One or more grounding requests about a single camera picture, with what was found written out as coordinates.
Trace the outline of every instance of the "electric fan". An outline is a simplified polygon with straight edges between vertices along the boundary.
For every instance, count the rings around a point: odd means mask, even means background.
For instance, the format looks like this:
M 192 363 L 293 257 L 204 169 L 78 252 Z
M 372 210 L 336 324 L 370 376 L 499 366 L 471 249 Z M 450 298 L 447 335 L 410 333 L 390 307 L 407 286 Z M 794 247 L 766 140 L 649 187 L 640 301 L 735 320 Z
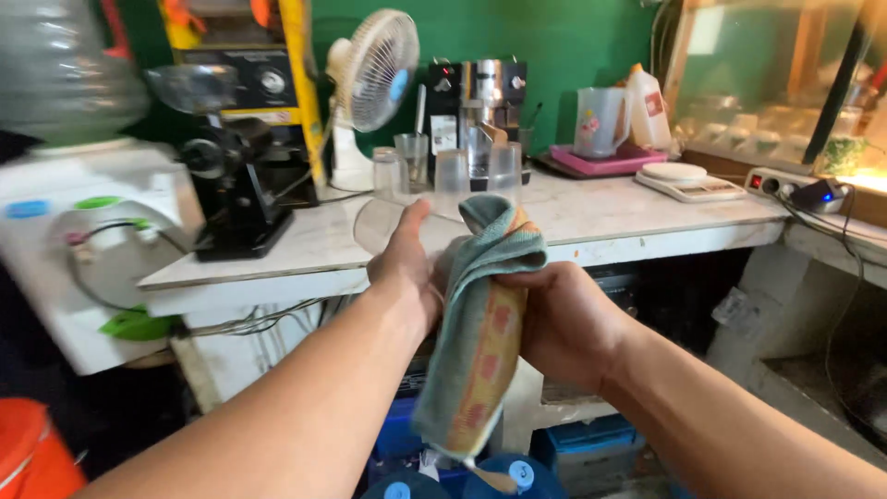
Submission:
M 333 185 L 373 190 L 373 162 L 357 149 L 354 130 L 378 130 L 400 107 L 419 63 L 416 25 L 404 12 L 376 11 L 350 40 L 336 40 L 327 59 L 326 73 L 336 83 Z

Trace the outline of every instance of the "coffee grinder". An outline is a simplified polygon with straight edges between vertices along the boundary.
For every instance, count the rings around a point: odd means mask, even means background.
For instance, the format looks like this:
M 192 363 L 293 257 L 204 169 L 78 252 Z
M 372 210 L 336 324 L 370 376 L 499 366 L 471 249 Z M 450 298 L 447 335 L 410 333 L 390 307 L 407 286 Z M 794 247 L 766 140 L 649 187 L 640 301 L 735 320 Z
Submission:
M 194 252 L 201 262 L 261 258 L 293 221 L 263 182 L 272 149 L 271 126 L 250 117 L 223 121 L 237 71 L 228 66 L 179 65 L 146 72 L 161 100 L 193 115 L 206 115 L 200 137 L 182 146 L 180 161 L 192 173 L 206 224 Z
M 493 143 L 518 141 L 526 81 L 527 63 L 514 58 L 461 63 L 435 59 L 426 83 L 428 177 L 434 178 L 438 151 L 466 149 L 471 190 L 485 191 Z M 523 183 L 529 180 L 525 170 Z

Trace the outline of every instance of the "white counter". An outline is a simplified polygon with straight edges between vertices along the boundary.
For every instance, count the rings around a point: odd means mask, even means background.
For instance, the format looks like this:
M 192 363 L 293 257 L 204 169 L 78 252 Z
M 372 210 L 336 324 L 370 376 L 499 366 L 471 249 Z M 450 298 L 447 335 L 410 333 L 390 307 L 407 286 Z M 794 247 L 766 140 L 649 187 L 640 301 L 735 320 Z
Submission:
M 582 266 L 775 242 L 787 212 L 750 197 L 685 204 L 631 178 L 575 181 L 536 171 L 523 206 L 548 241 L 552 260 Z M 354 293 L 367 285 L 370 255 L 351 236 L 366 198 L 298 210 L 265 258 L 199 263 L 184 257 L 139 287 L 153 314 L 208 311 Z

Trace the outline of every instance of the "green towel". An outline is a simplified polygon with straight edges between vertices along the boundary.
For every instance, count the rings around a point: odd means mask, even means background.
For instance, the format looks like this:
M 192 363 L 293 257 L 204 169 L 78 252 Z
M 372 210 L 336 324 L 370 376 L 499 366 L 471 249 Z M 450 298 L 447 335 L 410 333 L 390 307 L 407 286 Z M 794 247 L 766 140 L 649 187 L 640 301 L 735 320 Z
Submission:
M 546 242 L 519 207 L 496 195 L 459 205 L 474 236 L 451 257 L 443 324 L 413 412 L 414 430 L 450 457 L 473 459 L 502 412 L 521 348 L 525 289 L 492 276 L 546 265 Z

